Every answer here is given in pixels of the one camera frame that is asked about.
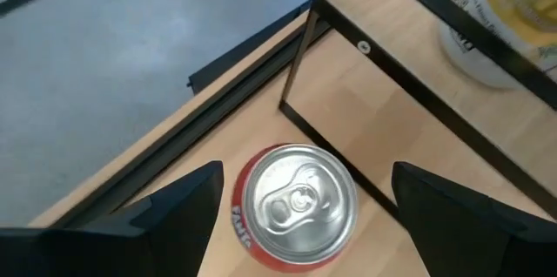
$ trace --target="screw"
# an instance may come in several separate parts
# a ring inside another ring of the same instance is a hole
[[[366,55],[369,54],[370,51],[372,51],[372,47],[366,41],[359,41],[357,46],[359,51],[363,52]]]

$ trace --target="light wood surface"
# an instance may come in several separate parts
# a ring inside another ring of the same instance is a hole
[[[240,72],[255,63],[260,57],[270,51],[272,47],[277,45],[280,41],[284,40],[289,34],[303,25],[307,13],[300,15],[294,21],[289,23],[284,29],[272,36],[270,39],[261,44],[255,51],[250,53],[247,57],[235,64],[230,70],[225,72],[221,77],[209,84],[198,95],[193,97],[184,106],[182,106],[175,113],[170,115],[167,119],[153,128],[149,133],[143,136],[138,142],[130,146],[126,151],[113,159],[109,164],[103,167],[99,172],[88,178],[85,182],[79,185],[75,190],[69,193],[66,197],[58,201],[51,208],[36,217],[28,226],[32,227],[47,227],[60,219],[64,214],[69,212],[80,201],[89,196],[103,183],[107,182],[118,171],[125,167],[130,161],[136,158],[147,147],[152,145],[157,139],[168,132],[172,127],[177,125],[182,119],[189,115],[196,108],[201,106],[205,100],[210,98],[218,90],[220,90],[229,81],[233,80]]]
[[[327,0],[528,174],[557,195],[557,114],[528,91],[488,88],[455,69],[439,19],[415,0]]]
[[[310,142],[277,109],[284,80],[282,75],[265,87],[136,198],[207,161],[224,162],[223,198],[199,276],[282,275],[258,264],[240,245],[232,230],[230,197],[238,172],[257,151],[279,142]],[[393,161],[407,160],[547,218],[338,33],[307,52],[288,101],[391,197]],[[427,272],[407,232],[359,190],[358,223],[347,248],[334,262],[294,275],[420,277]]]

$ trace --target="wooden shelf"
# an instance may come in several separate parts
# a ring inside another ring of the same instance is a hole
[[[415,0],[327,1],[557,195],[557,115],[550,107],[529,91],[495,90],[456,69],[441,49],[439,19]]]

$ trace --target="can lid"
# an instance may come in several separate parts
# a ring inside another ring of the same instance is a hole
[[[252,168],[244,208],[253,238],[269,254],[312,264],[337,253],[356,223],[356,188],[329,152],[283,145]]]

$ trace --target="pull tab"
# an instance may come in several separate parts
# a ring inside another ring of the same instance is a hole
[[[337,187],[327,171],[308,163],[296,170],[288,184],[264,196],[258,208],[268,231],[285,234],[308,222],[335,219],[338,203]]]

